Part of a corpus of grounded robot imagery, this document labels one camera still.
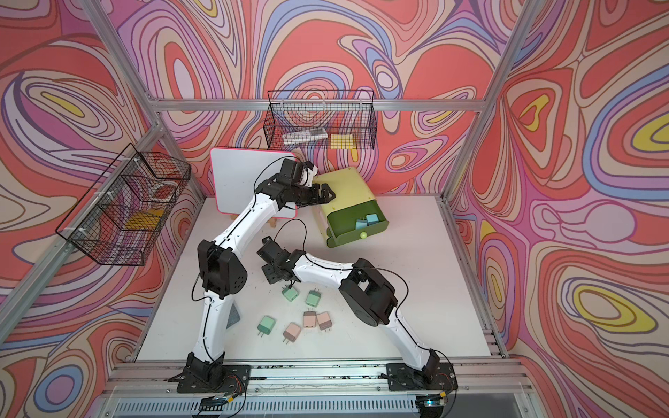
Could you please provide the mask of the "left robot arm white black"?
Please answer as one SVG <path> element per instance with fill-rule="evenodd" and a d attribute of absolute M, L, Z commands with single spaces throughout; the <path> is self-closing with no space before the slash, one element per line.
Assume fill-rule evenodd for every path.
<path fill-rule="evenodd" d="M 252 239 L 288 204 L 311 207 L 330 202 L 334 193 L 313 184 L 318 168 L 310 161 L 282 157 L 280 171 L 254 181 L 254 195 L 236 220 L 213 240 L 198 245 L 204 312 L 193 358 L 207 366 L 225 354 L 229 316 L 248 273 L 242 257 Z"/>

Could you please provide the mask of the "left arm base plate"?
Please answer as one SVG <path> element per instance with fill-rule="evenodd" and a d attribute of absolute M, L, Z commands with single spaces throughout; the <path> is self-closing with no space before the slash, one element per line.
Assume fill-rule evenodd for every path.
<path fill-rule="evenodd" d="M 243 364 L 186 366 L 179 378 L 177 392 L 240 394 L 247 386 L 250 373 L 251 366 Z"/>

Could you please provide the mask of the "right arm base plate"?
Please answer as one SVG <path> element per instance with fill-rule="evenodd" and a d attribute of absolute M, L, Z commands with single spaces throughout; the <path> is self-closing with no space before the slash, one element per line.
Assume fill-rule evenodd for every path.
<path fill-rule="evenodd" d="M 454 367 L 449 362 L 440 362 L 426 373 L 404 363 L 387 363 L 384 375 L 391 392 L 438 391 L 448 394 L 458 389 Z"/>

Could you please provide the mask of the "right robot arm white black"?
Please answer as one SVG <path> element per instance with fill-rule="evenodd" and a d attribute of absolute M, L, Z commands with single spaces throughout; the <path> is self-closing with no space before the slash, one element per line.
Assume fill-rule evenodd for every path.
<path fill-rule="evenodd" d="M 355 317 L 380 327 L 400 352 L 408 369 L 406 388 L 428 388 L 435 382 L 440 368 L 437 350 L 423 346 L 406 323 L 395 288 L 384 276 L 386 269 L 376 268 L 366 259 L 338 263 L 303 250 L 291 253 L 269 236 L 262 239 L 257 254 L 265 262 L 262 271 L 271 284 L 284 280 L 338 289 Z"/>

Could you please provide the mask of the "yellow green drawer cabinet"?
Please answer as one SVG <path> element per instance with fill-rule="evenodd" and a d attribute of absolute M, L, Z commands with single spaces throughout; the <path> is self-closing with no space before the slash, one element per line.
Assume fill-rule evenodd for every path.
<path fill-rule="evenodd" d="M 317 220 L 324 240 L 327 239 L 327 216 L 331 212 L 352 207 L 370 200 L 376 200 L 368 184 L 362 175 L 355 169 L 349 167 L 334 172 L 318 175 L 314 178 L 315 184 L 329 184 L 336 193 L 336 198 L 325 205 L 318 207 Z"/>

